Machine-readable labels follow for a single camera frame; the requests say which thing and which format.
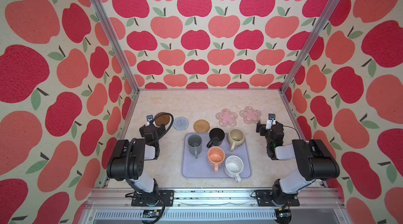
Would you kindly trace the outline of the beige mug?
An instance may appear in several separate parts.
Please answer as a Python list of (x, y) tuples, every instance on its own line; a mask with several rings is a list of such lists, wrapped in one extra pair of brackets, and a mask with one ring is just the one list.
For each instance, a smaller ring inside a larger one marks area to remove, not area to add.
[(227, 141), (230, 145), (230, 151), (233, 152), (236, 147), (239, 147), (245, 142), (245, 135), (239, 129), (232, 129), (227, 135)]

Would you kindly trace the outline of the pink flower coaster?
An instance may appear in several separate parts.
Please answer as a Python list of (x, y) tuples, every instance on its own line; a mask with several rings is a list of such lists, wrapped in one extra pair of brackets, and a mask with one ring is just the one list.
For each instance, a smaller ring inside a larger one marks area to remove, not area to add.
[(229, 109), (224, 108), (221, 112), (216, 113), (215, 117), (221, 127), (235, 127), (237, 125), (238, 114)]
[(261, 120), (261, 112), (250, 106), (246, 106), (243, 110), (241, 110), (239, 115), (242, 117), (242, 120), (245, 124), (257, 124)]

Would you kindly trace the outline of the woven rattan round coaster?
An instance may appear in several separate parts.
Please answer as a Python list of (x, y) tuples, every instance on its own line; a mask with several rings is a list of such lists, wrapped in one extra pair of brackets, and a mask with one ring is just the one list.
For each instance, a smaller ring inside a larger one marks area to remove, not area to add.
[(206, 120), (197, 120), (194, 125), (193, 129), (196, 133), (208, 133), (210, 130), (210, 124)]

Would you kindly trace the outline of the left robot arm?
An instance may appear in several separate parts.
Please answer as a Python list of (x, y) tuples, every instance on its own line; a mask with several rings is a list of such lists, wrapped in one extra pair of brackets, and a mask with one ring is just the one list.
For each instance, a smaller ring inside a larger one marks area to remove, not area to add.
[(140, 127), (139, 139), (118, 140), (107, 165), (108, 178), (126, 181), (143, 197), (158, 200), (158, 184), (145, 172), (144, 162), (159, 158), (159, 140), (168, 130), (164, 124), (149, 123)]

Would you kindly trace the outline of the grey round knitted coaster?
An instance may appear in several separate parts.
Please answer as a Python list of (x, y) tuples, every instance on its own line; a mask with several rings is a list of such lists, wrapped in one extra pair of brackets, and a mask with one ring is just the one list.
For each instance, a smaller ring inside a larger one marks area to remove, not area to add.
[(173, 127), (177, 131), (184, 131), (189, 127), (189, 121), (185, 117), (178, 117), (174, 119)]

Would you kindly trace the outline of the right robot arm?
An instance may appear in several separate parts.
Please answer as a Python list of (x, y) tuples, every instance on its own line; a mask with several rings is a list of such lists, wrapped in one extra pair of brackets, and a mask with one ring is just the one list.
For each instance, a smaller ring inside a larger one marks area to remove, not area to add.
[(257, 123), (256, 132), (264, 136), (267, 155), (272, 160), (295, 160), (297, 169), (275, 181), (271, 201), (280, 206), (294, 199), (298, 192), (315, 181), (327, 181), (340, 175), (340, 167), (322, 140), (292, 140), (284, 145), (284, 125), (276, 120)]

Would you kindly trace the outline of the brown round coaster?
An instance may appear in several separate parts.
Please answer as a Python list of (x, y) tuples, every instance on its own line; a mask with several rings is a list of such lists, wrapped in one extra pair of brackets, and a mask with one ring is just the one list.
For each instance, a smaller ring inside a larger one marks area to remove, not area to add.
[(165, 112), (160, 112), (157, 113), (154, 117), (154, 124), (156, 126), (162, 126), (162, 125), (169, 125), (170, 121), (171, 121), (171, 117), (169, 115), (167, 115)]

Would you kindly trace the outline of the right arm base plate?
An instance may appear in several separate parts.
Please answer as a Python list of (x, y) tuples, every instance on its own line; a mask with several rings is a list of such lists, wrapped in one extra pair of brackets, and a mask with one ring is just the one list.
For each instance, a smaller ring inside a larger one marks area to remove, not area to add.
[(250, 195), (257, 200), (259, 207), (298, 207), (300, 202), (296, 194), (283, 194), (275, 197), (273, 191), (268, 190), (255, 190)]

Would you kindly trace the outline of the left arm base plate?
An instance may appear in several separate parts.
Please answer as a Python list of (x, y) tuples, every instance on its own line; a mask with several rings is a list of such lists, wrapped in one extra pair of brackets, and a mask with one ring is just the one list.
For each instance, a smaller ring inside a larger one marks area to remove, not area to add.
[(174, 190), (159, 190), (157, 194), (152, 193), (134, 193), (131, 206), (133, 207), (172, 207), (174, 200)]

